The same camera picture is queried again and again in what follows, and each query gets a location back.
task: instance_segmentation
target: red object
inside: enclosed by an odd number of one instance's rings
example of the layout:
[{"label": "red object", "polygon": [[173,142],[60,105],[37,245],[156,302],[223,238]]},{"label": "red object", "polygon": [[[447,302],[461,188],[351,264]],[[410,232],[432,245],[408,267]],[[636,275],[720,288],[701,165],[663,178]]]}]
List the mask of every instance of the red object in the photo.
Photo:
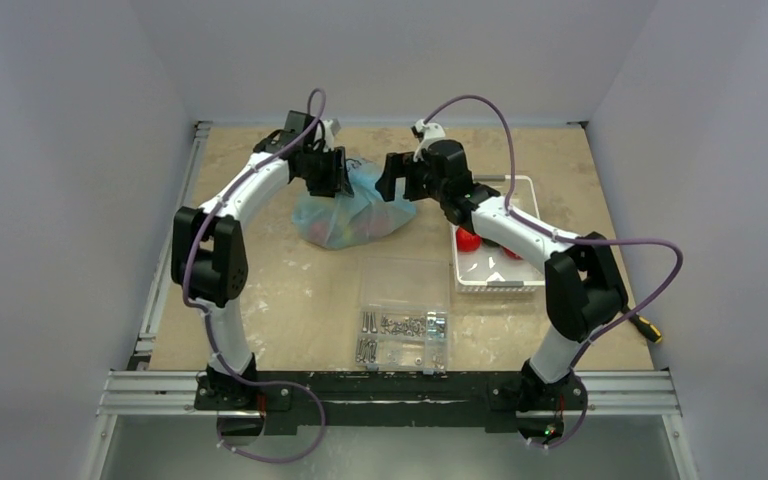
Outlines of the red object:
[{"label": "red object", "polygon": [[507,248],[502,247],[502,250],[505,252],[505,255],[509,256],[510,258],[513,258],[514,260],[522,260],[522,257],[520,257],[516,253],[508,250]]},{"label": "red object", "polygon": [[481,237],[458,227],[458,231],[455,232],[455,243],[459,252],[474,252],[481,246]]}]

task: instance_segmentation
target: screwdriver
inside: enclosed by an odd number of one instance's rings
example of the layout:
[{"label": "screwdriver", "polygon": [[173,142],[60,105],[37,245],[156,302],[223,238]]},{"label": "screwdriver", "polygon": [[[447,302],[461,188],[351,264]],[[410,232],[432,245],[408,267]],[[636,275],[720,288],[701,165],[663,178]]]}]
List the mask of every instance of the screwdriver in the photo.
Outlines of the screwdriver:
[{"label": "screwdriver", "polygon": [[[626,305],[623,307],[622,313],[628,313],[629,310],[631,309],[628,308],[628,305]],[[628,321],[637,328],[637,331],[640,332],[640,334],[643,335],[646,340],[649,340],[652,343],[660,343],[661,340],[664,339],[664,337],[661,335],[661,331],[658,330],[658,327],[640,315],[632,315],[628,318]]]}]

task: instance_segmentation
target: floor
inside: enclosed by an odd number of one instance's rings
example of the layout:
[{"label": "floor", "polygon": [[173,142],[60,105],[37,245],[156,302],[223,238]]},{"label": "floor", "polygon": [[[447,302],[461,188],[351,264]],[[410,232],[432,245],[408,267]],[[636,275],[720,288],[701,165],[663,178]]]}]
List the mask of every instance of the floor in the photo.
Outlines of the floor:
[{"label": "floor", "polygon": [[[213,128],[192,196],[198,205],[239,172],[252,146],[272,128]],[[497,128],[453,128],[474,174],[509,171],[504,133]],[[517,173],[534,182],[540,216],[559,228],[612,237],[608,209],[580,128],[513,131]],[[408,128],[345,128],[337,143],[350,158],[382,162],[387,152],[412,150]],[[246,335],[265,370],[346,370],[354,364],[360,327],[360,265],[370,256],[451,262],[449,226],[432,200],[417,217],[372,244],[329,251],[299,238],[290,221],[304,184],[280,191],[244,232],[249,279],[241,296]],[[449,370],[519,370],[548,328],[542,292],[459,294],[451,290]],[[199,370],[208,358],[203,325],[172,285],[150,368]],[[631,325],[602,337],[579,363],[585,370],[649,370],[646,341]]]}]

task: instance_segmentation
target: gray wall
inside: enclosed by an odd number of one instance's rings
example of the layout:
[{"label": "gray wall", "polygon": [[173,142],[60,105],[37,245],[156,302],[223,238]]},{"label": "gray wall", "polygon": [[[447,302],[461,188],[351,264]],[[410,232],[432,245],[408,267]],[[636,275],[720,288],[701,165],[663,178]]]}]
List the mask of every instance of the gray wall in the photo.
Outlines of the gray wall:
[{"label": "gray wall", "polygon": [[69,479],[191,126],[125,0],[0,1],[0,479]]},{"label": "gray wall", "polygon": [[[618,234],[674,239],[647,313],[702,478],[768,478],[768,1],[660,1],[589,127]],[[638,297],[666,274],[624,251]]]},{"label": "gray wall", "polygon": [[[413,123],[461,93],[522,124],[589,118],[655,0],[131,3],[200,119],[280,121],[323,86],[344,125]],[[458,117],[496,124],[479,104]]]}]

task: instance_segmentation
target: beige work surface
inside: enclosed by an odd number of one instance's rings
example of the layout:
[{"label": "beige work surface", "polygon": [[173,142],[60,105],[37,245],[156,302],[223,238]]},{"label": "beige work surface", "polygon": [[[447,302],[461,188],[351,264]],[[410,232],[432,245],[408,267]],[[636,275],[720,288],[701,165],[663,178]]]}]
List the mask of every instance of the beige work surface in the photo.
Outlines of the beige work surface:
[{"label": "beige work surface", "polygon": [[[210,132],[192,204],[216,194],[271,129],[214,128]],[[474,174],[509,172],[505,136],[498,128],[452,128]],[[541,218],[575,232],[614,231],[584,132],[578,128],[516,129],[517,173],[534,181]],[[350,157],[383,162],[408,151],[407,128],[346,128],[337,141]],[[417,203],[410,223],[378,242],[328,251],[301,240],[290,220],[304,182],[280,191],[244,232],[248,283],[241,296],[243,323],[262,370],[345,370],[354,365],[359,327],[361,262],[369,256],[451,263],[448,224],[436,202]],[[449,370],[519,370],[548,328],[543,291],[499,296],[458,294],[450,282]],[[208,359],[204,326],[172,285],[150,368],[198,370]],[[594,344],[579,364],[587,370],[651,369],[645,340],[630,324]]]}]

